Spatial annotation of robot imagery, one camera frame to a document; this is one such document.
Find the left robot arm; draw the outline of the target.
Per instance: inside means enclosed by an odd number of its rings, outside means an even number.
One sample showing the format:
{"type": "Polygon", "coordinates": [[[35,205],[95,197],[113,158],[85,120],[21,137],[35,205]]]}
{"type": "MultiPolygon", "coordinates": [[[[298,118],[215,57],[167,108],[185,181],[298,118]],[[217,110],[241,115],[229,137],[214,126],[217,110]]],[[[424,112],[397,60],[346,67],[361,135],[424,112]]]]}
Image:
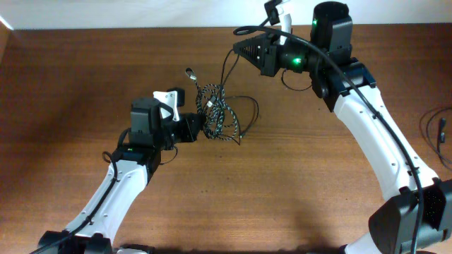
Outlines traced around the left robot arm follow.
{"type": "Polygon", "coordinates": [[[192,143],[206,118],[179,114],[179,102],[139,98],[131,104],[131,127],[113,152],[102,153],[107,174],[77,217],[62,231],[46,231],[36,253],[115,253],[113,241],[130,206],[162,165],[164,150],[192,143]]]}

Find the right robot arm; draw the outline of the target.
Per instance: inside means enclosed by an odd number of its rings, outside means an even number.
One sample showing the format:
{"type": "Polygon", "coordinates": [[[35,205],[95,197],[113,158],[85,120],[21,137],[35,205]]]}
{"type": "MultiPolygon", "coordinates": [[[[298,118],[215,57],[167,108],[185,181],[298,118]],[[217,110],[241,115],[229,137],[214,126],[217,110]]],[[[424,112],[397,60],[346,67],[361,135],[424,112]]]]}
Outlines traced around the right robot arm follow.
{"type": "Polygon", "coordinates": [[[242,26],[238,55],[273,77],[280,69],[306,72],[316,96],[348,128],[370,163],[384,204],[369,218],[368,232],[340,253],[422,253],[451,237],[451,182],[443,181],[413,150],[389,114],[367,67],[352,57],[352,18],[346,4],[314,8],[310,38],[292,33],[278,2],[265,4],[260,25],[242,26]]]}

